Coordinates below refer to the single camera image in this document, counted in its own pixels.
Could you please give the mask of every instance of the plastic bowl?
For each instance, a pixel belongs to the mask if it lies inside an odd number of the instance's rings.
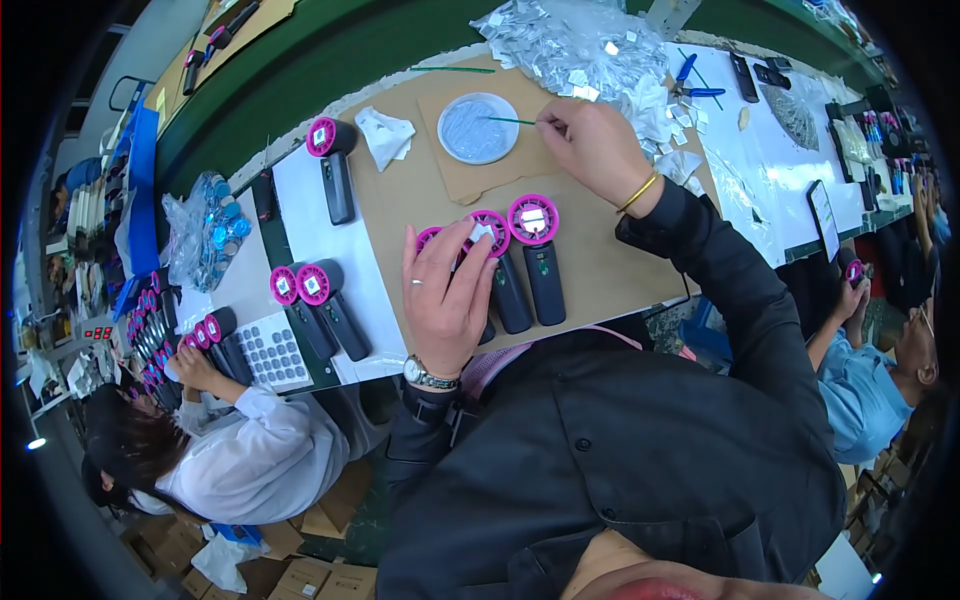
[[[481,160],[474,160],[470,158],[462,158],[460,156],[457,156],[453,151],[450,150],[449,146],[447,146],[446,144],[446,140],[444,139],[444,122],[446,121],[446,117],[450,113],[450,111],[459,104],[462,104],[468,101],[477,101],[477,100],[485,102],[488,105],[490,105],[493,108],[494,116],[503,117],[506,119],[516,119],[516,110],[514,110],[514,107],[511,106],[511,104],[506,100],[504,100],[503,98],[495,94],[488,94],[487,92],[473,92],[470,94],[463,95],[460,98],[457,98],[456,100],[451,102],[450,104],[446,105],[446,108],[444,108],[444,111],[440,113],[440,119],[437,120],[437,138],[440,140],[440,145],[444,147],[444,150],[446,150],[446,153],[453,156],[460,162],[464,162],[466,164],[490,164],[491,162],[497,162],[500,158],[503,158],[504,156],[509,154],[510,151],[514,148],[514,146],[516,145],[516,138],[520,134],[520,125],[518,123],[509,123],[506,121],[492,121],[492,123],[496,123],[498,125],[503,126],[503,130],[507,134],[506,148],[502,153],[496,156],[489,156]]]

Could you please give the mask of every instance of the blue pliers handle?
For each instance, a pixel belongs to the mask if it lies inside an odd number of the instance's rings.
[[[680,73],[677,75],[677,83],[674,89],[691,98],[713,98],[727,93],[727,90],[722,87],[693,87],[691,89],[684,89],[684,82],[686,78],[690,76],[690,71],[693,70],[693,62],[696,59],[696,54],[691,54],[686,58],[684,66],[680,67]]]

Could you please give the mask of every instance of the gold bracelet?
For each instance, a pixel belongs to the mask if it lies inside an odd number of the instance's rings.
[[[640,197],[640,194],[647,191],[647,188],[649,188],[651,185],[654,184],[654,181],[657,180],[657,175],[659,174],[660,173],[657,171],[657,169],[654,169],[654,174],[650,176],[650,179],[648,179],[647,182],[644,183],[643,186],[636,191],[634,196],[630,200],[628,200],[626,204],[620,206],[620,209],[616,211],[616,214],[618,215],[623,214],[627,210],[627,208],[630,206],[630,204],[633,204],[634,200]]]

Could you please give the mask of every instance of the lips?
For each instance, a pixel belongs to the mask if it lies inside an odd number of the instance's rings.
[[[704,600],[704,597],[661,577],[650,577],[623,584],[611,592],[607,600]]]

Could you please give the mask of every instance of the pliers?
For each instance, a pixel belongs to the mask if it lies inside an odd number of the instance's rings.
[[[690,71],[694,70],[693,62],[697,59],[697,55],[691,54],[687,57],[684,62],[684,66],[680,69],[680,74],[677,75],[677,82],[673,84],[673,89],[671,92],[674,96],[688,96],[690,98],[714,98],[722,94],[726,94],[727,90],[722,87],[688,87],[684,88],[684,83],[686,83],[686,78],[690,75]]]

